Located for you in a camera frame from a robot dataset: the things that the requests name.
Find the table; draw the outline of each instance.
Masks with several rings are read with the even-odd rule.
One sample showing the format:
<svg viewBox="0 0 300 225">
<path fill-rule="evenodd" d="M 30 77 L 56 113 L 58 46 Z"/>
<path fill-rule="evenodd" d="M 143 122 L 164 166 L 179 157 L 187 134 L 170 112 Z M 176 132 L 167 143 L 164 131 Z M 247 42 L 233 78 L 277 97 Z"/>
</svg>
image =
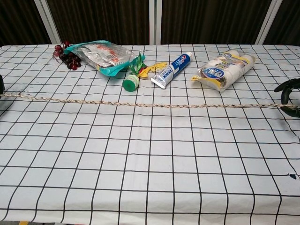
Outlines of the table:
<svg viewBox="0 0 300 225">
<path fill-rule="evenodd" d="M 300 47 L 146 45 L 145 63 L 195 59 L 165 90 L 128 71 L 70 71 L 53 45 L 3 46 L 7 93 L 146 104 L 280 103 L 278 84 L 300 71 Z M 219 93 L 190 81 L 229 48 L 256 57 Z M 299 91 L 291 95 L 299 104 Z M 0 220 L 70 224 L 202 225 L 300 222 L 300 120 L 277 108 L 139 108 L 3 97 Z"/>
</svg>

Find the snack bag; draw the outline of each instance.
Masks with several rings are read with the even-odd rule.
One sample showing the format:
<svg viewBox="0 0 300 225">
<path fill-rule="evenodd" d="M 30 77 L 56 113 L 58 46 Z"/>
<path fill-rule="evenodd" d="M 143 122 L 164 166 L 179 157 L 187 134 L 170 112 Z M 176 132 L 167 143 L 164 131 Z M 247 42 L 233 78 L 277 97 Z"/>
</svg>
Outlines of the snack bag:
<svg viewBox="0 0 300 225">
<path fill-rule="evenodd" d="M 230 49 L 198 69 L 192 81 L 200 81 L 222 92 L 251 69 L 254 62 L 253 56 Z"/>
<path fill-rule="evenodd" d="M 127 68 L 137 57 L 127 48 L 104 40 L 71 45 L 64 50 L 65 54 L 70 52 L 106 76 L 116 76 L 120 70 Z"/>
</svg>

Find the braided rope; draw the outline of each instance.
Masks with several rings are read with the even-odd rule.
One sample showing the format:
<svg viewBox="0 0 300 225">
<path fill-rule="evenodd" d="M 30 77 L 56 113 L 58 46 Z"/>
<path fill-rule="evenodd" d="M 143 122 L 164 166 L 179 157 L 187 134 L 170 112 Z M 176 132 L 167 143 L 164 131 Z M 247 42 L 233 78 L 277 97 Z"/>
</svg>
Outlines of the braided rope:
<svg viewBox="0 0 300 225">
<path fill-rule="evenodd" d="M 126 105 L 126 106 L 137 106 L 137 107 L 159 107 L 159 108 L 263 108 L 263 107 L 291 107 L 295 108 L 295 105 L 284 105 L 284 104 L 244 104 L 244 105 L 216 105 L 216 104 L 201 104 L 201 105 L 163 105 L 163 104 L 144 104 L 144 103 L 129 103 L 129 102 L 109 102 L 109 101 L 86 101 L 78 99 L 59 99 L 51 97 L 34 97 L 30 95 L 13 95 L 13 94 L 2 94 L 0 97 L 9 98 L 25 98 L 29 100 L 42 100 L 42 101 L 54 101 L 60 103 L 78 103 L 78 104 L 93 104 L 93 105 Z"/>
</svg>

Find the grapes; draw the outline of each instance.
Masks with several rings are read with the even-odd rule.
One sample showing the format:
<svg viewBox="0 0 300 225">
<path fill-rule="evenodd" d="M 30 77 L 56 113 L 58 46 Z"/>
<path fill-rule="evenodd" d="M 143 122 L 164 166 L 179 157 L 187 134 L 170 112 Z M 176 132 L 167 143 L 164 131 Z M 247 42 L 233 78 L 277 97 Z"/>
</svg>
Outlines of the grapes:
<svg viewBox="0 0 300 225">
<path fill-rule="evenodd" d="M 59 57 L 66 65 L 68 69 L 77 70 L 77 68 L 81 67 L 80 61 L 81 59 L 75 55 L 74 53 L 70 52 L 69 54 L 64 54 L 64 49 L 70 46 L 68 41 L 63 43 L 64 47 L 61 45 L 56 45 L 53 52 L 53 57 L 57 60 Z"/>
</svg>

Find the black curtain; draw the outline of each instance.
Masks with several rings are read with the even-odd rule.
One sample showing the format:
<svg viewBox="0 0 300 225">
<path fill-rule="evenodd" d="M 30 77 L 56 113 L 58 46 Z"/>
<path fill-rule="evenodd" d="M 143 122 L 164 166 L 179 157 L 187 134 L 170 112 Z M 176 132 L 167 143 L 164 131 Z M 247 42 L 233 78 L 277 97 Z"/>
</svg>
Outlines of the black curtain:
<svg viewBox="0 0 300 225">
<path fill-rule="evenodd" d="M 283 0 L 265 45 L 300 45 L 300 1 Z"/>
<path fill-rule="evenodd" d="M 34 0 L 0 0 L 0 46 L 49 43 Z"/>
<path fill-rule="evenodd" d="M 47 0 L 61 40 L 149 44 L 149 0 Z"/>
<path fill-rule="evenodd" d="M 254 44 L 271 0 L 163 0 L 162 44 Z"/>
</svg>

